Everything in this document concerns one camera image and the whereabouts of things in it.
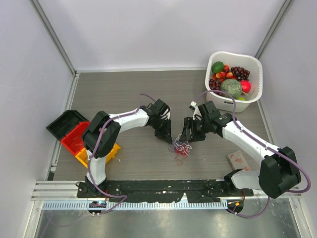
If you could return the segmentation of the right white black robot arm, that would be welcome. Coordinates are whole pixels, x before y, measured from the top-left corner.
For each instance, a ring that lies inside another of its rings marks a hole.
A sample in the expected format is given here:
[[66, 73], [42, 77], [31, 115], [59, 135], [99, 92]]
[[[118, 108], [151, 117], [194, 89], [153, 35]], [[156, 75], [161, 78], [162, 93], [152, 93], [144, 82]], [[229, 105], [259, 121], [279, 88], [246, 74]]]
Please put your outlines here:
[[279, 148], [245, 128], [235, 115], [221, 114], [212, 101], [190, 104], [192, 117], [184, 119], [180, 141], [204, 141], [213, 133], [236, 144], [260, 166], [258, 171], [236, 169], [225, 176], [224, 191], [234, 196], [242, 189], [262, 190], [270, 198], [278, 198], [301, 182], [295, 153], [289, 147]]

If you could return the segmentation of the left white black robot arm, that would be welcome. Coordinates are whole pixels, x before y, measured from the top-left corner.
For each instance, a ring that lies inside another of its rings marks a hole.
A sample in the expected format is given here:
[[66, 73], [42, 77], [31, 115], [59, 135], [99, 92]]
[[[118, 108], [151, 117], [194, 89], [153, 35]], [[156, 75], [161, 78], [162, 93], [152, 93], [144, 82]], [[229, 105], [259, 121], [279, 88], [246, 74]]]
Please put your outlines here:
[[138, 106], [120, 113], [98, 112], [82, 135], [88, 156], [88, 171], [85, 183], [88, 192], [95, 198], [106, 191], [106, 157], [111, 152], [120, 133], [127, 130], [150, 126], [154, 135], [166, 143], [172, 142], [170, 107], [158, 99], [153, 104]]

